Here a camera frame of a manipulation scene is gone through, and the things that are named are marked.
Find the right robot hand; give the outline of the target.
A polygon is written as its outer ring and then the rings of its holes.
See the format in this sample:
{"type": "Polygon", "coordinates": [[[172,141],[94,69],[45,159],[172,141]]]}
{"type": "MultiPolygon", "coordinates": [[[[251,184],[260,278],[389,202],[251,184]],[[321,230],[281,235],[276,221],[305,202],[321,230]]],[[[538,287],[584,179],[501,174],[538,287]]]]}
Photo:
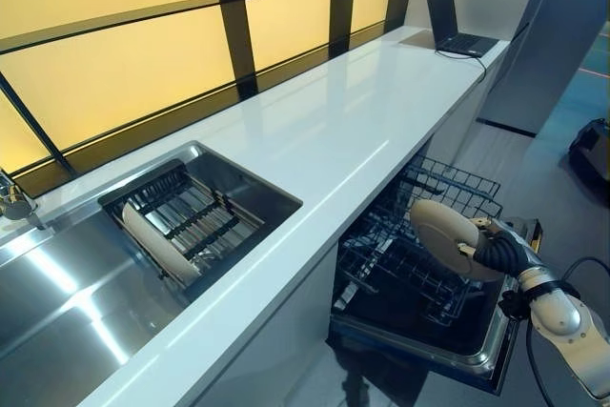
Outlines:
{"type": "Polygon", "coordinates": [[[478,240],[475,246],[466,242],[457,244],[458,251],[477,264],[509,275],[518,277],[533,266],[528,257],[528,245],[510,226],[497,219],[471,219],[478,229],[478,240]]]}

